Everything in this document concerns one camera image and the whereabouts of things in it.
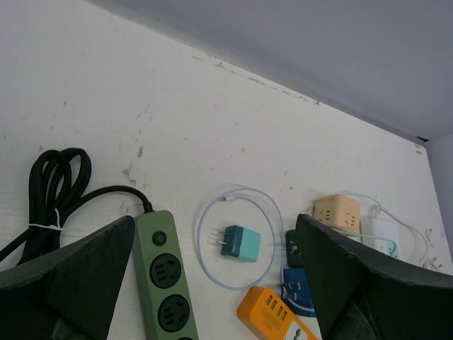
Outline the teal cube plug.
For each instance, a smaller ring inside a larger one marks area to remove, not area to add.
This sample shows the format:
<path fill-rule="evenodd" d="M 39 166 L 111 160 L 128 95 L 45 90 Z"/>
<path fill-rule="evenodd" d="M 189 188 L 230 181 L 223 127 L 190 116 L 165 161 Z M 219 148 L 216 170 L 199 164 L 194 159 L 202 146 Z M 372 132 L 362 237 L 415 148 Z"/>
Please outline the teal cube plug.
<path fill-rule="evenodd" d="M 259 259 L 261 235 L 239 225 L 210 232 L 212 243 L 219 249 L 220 256 L 240 262 L 254 263 Z"/>

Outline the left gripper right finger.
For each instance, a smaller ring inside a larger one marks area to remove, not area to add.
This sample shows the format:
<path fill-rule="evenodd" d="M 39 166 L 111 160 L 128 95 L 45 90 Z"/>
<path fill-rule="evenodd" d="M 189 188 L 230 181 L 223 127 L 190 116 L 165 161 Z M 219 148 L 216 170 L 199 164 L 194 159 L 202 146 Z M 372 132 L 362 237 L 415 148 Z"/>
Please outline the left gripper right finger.
<path fill-rule="evenodd" d="M 451 339 L 452 277 L 394 259 L 306 214 L 298 248 L 323 339 Z"/>

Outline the white power strip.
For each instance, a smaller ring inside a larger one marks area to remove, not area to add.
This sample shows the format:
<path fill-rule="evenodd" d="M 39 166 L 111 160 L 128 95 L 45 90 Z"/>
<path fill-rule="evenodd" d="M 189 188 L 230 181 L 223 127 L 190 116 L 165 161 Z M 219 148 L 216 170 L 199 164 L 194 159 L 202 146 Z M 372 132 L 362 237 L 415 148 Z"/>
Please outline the white power strip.
<path fill-rule="evenodd" d="M 383 254 L 400 259 L 400 240 L 394 222 L 366 217 L 360 223 L 362 243 Z"/>

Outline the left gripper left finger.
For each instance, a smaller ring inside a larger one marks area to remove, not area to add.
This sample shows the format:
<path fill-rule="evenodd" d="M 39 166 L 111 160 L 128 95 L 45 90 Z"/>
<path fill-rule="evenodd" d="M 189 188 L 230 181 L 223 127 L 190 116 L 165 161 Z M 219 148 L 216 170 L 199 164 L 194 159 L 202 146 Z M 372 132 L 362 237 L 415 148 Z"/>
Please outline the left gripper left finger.
<path fill-rule="evenodd" d="M 106 339 L 134 234 L 124 216 L 1 272 L 1 338 Z"/>

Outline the blue cube plug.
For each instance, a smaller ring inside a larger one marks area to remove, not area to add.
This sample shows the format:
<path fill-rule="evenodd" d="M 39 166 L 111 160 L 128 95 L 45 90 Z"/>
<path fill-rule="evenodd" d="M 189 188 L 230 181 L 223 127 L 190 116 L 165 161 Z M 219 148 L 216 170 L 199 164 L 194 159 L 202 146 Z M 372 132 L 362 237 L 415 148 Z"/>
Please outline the blue cube plug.
<path fill-rule="evenodd" d="M 296 315 L 315 317 L 308 280 L 303 268 L 284 268 L 281 298 Z"/>

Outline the dark green dragon charger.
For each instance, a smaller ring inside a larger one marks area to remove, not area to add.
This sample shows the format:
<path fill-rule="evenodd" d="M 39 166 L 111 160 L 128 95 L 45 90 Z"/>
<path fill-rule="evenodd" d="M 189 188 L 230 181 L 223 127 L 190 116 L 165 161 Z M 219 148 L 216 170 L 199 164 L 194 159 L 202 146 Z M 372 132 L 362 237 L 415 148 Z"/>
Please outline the dark green dragon charger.
<path fill-rule="evenodd" d="M 303 268 L 302 255 L 298 247 L 297 231 L 287 230 L 285 233 L 285 249 L 287 265 L 290 268 Z"/>

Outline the orange power strip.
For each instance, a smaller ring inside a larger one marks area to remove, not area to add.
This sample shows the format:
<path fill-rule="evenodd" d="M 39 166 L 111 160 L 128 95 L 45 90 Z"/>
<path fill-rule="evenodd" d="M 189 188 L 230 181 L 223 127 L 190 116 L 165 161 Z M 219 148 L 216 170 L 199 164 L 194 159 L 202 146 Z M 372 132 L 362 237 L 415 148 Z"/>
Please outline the orange power strip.
<path fill-rule="evenodd" d="M 258 339 L 317 339 L 270 288 L 251 287 L 239 304 L 236 316 Z"/>

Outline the green power strip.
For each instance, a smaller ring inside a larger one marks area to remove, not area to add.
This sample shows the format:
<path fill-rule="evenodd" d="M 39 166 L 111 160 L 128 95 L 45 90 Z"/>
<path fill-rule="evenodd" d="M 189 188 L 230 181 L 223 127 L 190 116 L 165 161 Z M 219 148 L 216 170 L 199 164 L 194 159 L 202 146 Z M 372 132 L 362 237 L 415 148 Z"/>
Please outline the green power strip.
<path fill-rule="evenodd" d="M 147 339 L 198 339 L 173 215 L 167 210 L 135 218 L 132 247 Z"/>

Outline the wooden beige cube plug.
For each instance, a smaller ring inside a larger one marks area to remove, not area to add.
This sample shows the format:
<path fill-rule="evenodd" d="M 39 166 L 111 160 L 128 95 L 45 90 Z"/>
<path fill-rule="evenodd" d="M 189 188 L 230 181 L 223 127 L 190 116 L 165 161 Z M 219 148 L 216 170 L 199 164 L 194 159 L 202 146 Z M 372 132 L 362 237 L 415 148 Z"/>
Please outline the wooden beige cube plug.
<path fill-rule="evenodd" d="M 325 225 L 344 232 L 360 232 L 361 205 L 346 195 L 319 197 L 314 202 L 313 216 Z"/>

